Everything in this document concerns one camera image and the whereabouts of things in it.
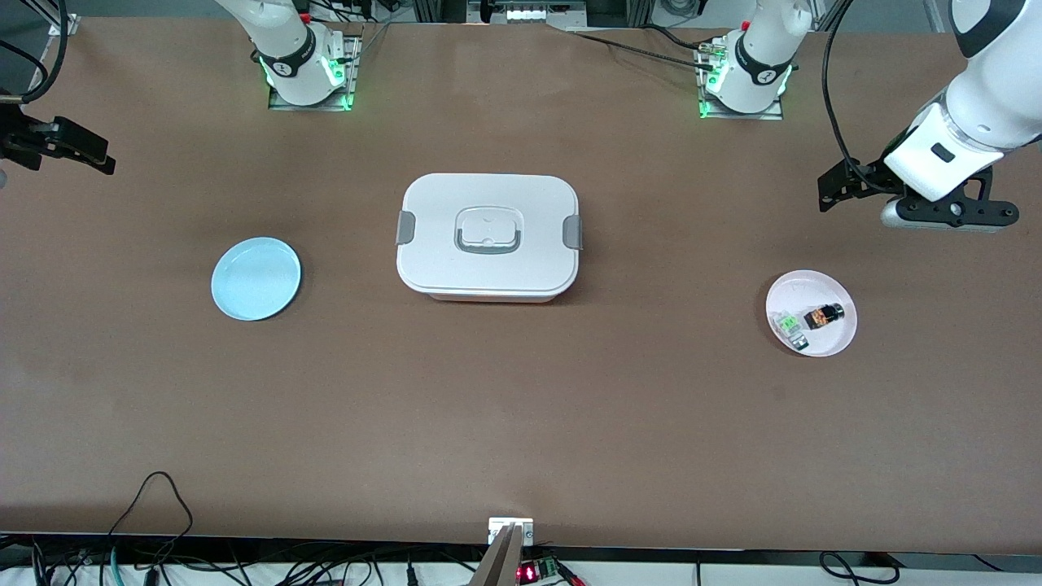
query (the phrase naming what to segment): mounting plate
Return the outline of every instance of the mounting plate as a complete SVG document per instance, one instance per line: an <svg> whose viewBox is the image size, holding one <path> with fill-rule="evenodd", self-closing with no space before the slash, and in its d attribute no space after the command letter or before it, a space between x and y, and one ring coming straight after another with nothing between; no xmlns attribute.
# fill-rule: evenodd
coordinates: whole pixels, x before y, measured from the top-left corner
<svg viewBox="0 0 1042 586"><path fill-rule="evenodd" d="M727 40L724 36L714 38L712 45L717 48L716 52L703 53L699 50L694 50L695 63L708 64L713 67L712 71L705 71L702 69L695 70L695 81L698 86L698 117L699 118L737 118L743 120L782 120L782 97L780 94L785 92L785 81L782 82L782 90L778 92L778 96L774 98L771 105L763 111L755 114L744 114L741 112L735 112L729 107L723 105L712 92L706 90L708 86L715 83L720 83L723 81L723 76L726 74L726 64L727 64L727 53L726 45ZM786 72L786 76L792 72L790 68Z"/></svg>
<svg viewBox="0 0 1042 586"><path fill-rule="evenodd" d="M333 75L343 75L344 84L333 90L329 97L317 104L295 105L283 100L275 92L275 89L268 86L268 109L278 109L287 112L350 112L354 107L354 88L358 83L358 57L362 56L362 38L357 35L343 35L344 44L341 49L339 45L333 47L331 58L344 58L344 65L334 62L329 64Z"/></svg>
<svg viewBox="0 0 1042 586"><path fill-rule="evenodd" d="M499 534L499 530L504 527L520 524L524 528L524 546L530 547L536 544L536 532L532 529L532 520L520 517L489 517L489 545Z"/></svg>
<svg viewBox="0 0 1042 586"><path fill-rule="evenodd" d="M68 30L69 36L76 34L76 30L79 29L80 20L81 18L77 15L72 15L72 14L69 15L69 30ZM52 24L51 28L48 29L47 34L49 36L59 36L61 34L61 31L58 30L58 27Z"/></svg>

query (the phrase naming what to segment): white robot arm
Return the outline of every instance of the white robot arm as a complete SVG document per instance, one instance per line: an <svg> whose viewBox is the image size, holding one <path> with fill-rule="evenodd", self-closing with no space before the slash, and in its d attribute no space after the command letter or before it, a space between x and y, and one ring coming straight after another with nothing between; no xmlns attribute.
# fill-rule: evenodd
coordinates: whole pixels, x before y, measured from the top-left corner
<svg viewBox="0 0 1042 586"><path fill-rule="evenodd" d="M1019 218L1015 205L988 194L991 165L1042 136L1042 0L949 3L966 70L920 109L882 161L857 170L844 161L822 175L822 212L851 197L892 193L899 197L882 214L892 227L995 231ZM979 181L978 197L965 196L968 180Z"/></svg>
<svg viewBox="0 0 1042 586"><path fill-rule="evenodd" d="M317 22L304 24L291 0L216 1L246 29L268 82L287 102L314 105L346 82L337 67L343 33Z"/></svg>
<svg viewBox="0 0 1042 586"><path fill-rule="evenodd" d="M724 35L726 59L705 91L741 114L767 109L782 91L792 58L813 24L808 0L756 0L748 28Z"/></svg>

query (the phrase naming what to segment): power cord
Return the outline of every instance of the power cord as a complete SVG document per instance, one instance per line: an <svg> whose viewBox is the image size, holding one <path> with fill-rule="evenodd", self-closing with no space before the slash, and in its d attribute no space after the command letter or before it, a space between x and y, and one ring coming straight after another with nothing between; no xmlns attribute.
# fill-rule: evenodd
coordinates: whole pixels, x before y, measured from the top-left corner
<svg viewBox="0 0 1042 586"><path fill-rule="evenodd" d="M836 24L828 31L828 40L825 41L825 52L821 57L821 97L825 102L825 114L828 115L828 123L833 127L833 135L836 137L836 144L840 147L840 152L843 153L843 161L846 163L848 169L850 169L854 175L867 187L878 191L879 193L895 193L891 189L884 188L877 184L868 180L865 173L862 172L861 168L854 165L853 160L850 157L850 151L847 150L846 142L843 140L843 133L840 131L840 124L836 121L836 112L833 109L833 98L828 93L828 59L833 53L833 41L836 40L836 31L840 29L840 23L843 22L843 17L846 15L847 10L850 8L850 4L853 0L839 0L842 2L838 11L836 13Z"/></svg>
<svg viewBox="0 0 1042 586"><path fill-rule="evenodd" d="M609 41L607 39L600 39L599 36L591 36L590 34L584 34L581 32L572 32L571 34L574 34L576 36L581 36L582 39L589 39L590 41L596 41L597 43L603 43L604 45L607 45L610 47L618 47L619 49L624 49L626 51L631 51L634 53L638 53L638 54L645 55L645 56L648 56L648 57L651 57L651 58L655 58L655 59L661 59L661 60L664 60L664 62L675 63L675 64L678 64L678 65L683 65L683 66L687 66L687 67L692 67L692 68L695 68L695 69L703 69L705 71L710 71L710 70L713 69L713 66L711 66L709 64L700 64L700 63L689 62L689 60L685 60L685 59L678 59L676 57L671 57L669 55L663 55L661 53L654 53L654 52L651 52L651 51L647 51L645 49L639 49L637 47L630 47L629 45L623 45L622 43L616 43L615 41Z"/></svg>
<svg viewBox="0 0 1042 586"><path fill-rule="evenodd" d="M575 572L569 569L568 566L561 563L561 560L554 557L553 561L557 564L557 573L562 578L562 580L554 582L554 584L564 581L568 584L568 586L587 586L586 582L584 582L578 576L575 576Z"/></svg>
<svg viewBox="0 0 1042 586"><path fill-rule="evenodd" d="M54 57L54 68L51 69L50 73L48 75L45 75L43 79L40 81L40 83L38 83L36 87L33 88L32 90L19 95L0 96L0 103L27 104L31 101L35 101L41 97L43 97L43 95L46 94L47 91L51 89L51 86L54 84L54 80L57 79L58 72L61 71L61 64L65 63L66 47L69 46L69 8L66 5L66 0L57 0L57 5L58 5L58 21L60 21L61 26L60 30L58 31L58 53L57 56ZM9 43L5 42L3 43L2 46L4 49L13 51L15 54L19 56L25 57L27 55L25 51L16 50L17 48L15 48L15 46ZM36 67L39 65L40 67L38 67L38 69L41 69L43 67L43 64L41 64L34 57L31 57L31 55L30 55L30 63L32 63L33 67Z"/></svg>
<svg viewBox="0 0 1042 586"><path fill-rule="evenodd" d="M58 0L58 2L64 3L65 0ZM111 541L113 534L116 533L116 530L120 527L120 523L122 523L123 520L126 519L128 516L130 516L130 513L133 512L133 508L138 505L138 500L141 499L141 495L145 492L145 487L148 486L148 481L152 480L155 477L163 477L167 480L168 483L170 483L170 488L174 491L174 498L176 498L177 504L181 506L181 509L184 511L185 516L188 516L189 522L179 534L172 537L170 540L168 540L159 547L159 551L156 552L155 554L155 557L157 559L152 564L153 567L157 565L163 565L163 563L167 561L167 558L170 557L170 553L174 548L174 543L181 537L184 537L184 535L188 534L189 531L192 531L192 526L193 523L195 523L195 517L192 516L192 509L190 509L188 504L184 503L184 498L181 497L180 491L177 490L177 483L174 482L174 479L170 475L170 473L164 470L156 470L145 477L145 480L141 482L141 486L138 488L138 494L135 494L133 500L130 502L130 506L127 507L126 511L123 511L123 514L120 515L120 518L116 519L116 522L113 523L113 527L108 529L108 533L105 534L105 537L108 538L109 541ZM113 566L115 568L116 566L115 548L113 550L111 561L113 561Z"/></svg>
<svg viewBox="0 0 1042 586"><path fill-rule="evenodd" d="M640 28L646 28L648 30L659 31L664 36L666 36L666 39L669 39L669 41L671 43L673 43L674 45L679 45L680 47L684 47L685 49L691 49L692 51L697 51L698 47L700 47L701 45L703 45L705 43L712 43L713 39L714 39L713 36L710 36L709 39L704 39L702 41L698 41L697 43L688 43L686 41L681 41L678 36L676 36L672 32L670 32L670 30L668 28L666 28L665 26L659 26L656 24L648 23L648 24L645 24L645 25L641 26Z"/></svg>
<svg viewBox="0 0 1042 586"><path fill-rule="evenodd" d="M242 562L239 561L239 556L235 555L235 546L231 541L228 542L228 550L231 552L231 561L235 562L235 567L238 567L239 572L243 575L243 581L246 582L246 586L253 586L250 576L246 573L246 568L243 567Z"/></svg>
<svg viewBox="0 0 1042 586"><path fill-rule="evenodd" d="M834 560L838 561L840 565L843 566L843 570L846 573L840 573L835 569L828 567L828 564L825 563L825 560L827 560L828 558L833 558ZM879 584L885 586L887 584L893 584L901 579L901 570L898 567L894 567L893 568L894 576L886 580L878 580L875 578L866 578L864 576L859 576L854 573L853 568L850 567L850 564L848 564L847 561L843 559L843 556L840 556L836 552L822 552L821 555L818 556L818 564L821 565L821 569L825 570L825 572L828 573L828 576L832 576L834 578L839 578L840 580L849 580L852 586L861 586L862 583Z"/></svg>
<svg viewBox="0 0 1042 586"><path fill-rule="evenodd" d="M989 562L988 560L982 558L981 556L978 556L976 554L972 554L972 556L976 559L976 561L983 563L984 565L990 567L991 569L993 569L995 571L1006 571L1004 569L998 567L997 565Z"/></svg>
<svg viewBox="0 0 1042 586"><path fill-rule="evenodd" d="M405 558L405 586L420 586L416 579L416 568L413 567L413 556Z"/></svg>
<svg viewBox="0 0 1042 586"><path fill-rule="evenodd" d="M113 580L116 586L123 586L123 577L120 576L120 566L116 563L116 547L108 553L108 567L113 570Z"/></svg>

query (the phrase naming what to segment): plastic container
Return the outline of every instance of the plastic container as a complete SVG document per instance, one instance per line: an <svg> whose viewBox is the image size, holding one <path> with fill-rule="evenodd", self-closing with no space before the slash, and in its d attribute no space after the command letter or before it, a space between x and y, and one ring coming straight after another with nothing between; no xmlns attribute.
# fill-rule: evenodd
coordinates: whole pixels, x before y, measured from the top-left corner
<svg viewBox="0 0 1042 586"><path fill-rule="evenodd" d="M578 213L557 177L424 175L398 216L398 275L436 299L549 301L578 273Z"/></svg>

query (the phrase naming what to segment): tabletop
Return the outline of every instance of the tabletop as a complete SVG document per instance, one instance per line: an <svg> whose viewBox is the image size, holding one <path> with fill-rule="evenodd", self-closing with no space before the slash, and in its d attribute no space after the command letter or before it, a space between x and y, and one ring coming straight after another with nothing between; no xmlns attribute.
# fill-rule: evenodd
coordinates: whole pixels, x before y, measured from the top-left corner
<svg viewBox="0 0 1042 586"><path fill-rule="evenodd" d="M703 120L683 67L544 26L392 25L352 112L274 113L233 21L85 19L28 112L108 139L117 172L7 166L0 529L106 531L162 468L197 534L480 542L517 515L568 545L1042 553L1038 153L996 166L1022 218L996 235L885 228L882 198L820 214L822 47L784 121ZM841 33L851 151L963 64L947 36ZM431 172L571 184L572 288L410 290L397 214ZM304 280L247 323L209 277L255 236ZM766 323L803 268L857 302L836 357ZM125 530L181 529L160 486L140 507Z"/></svg>

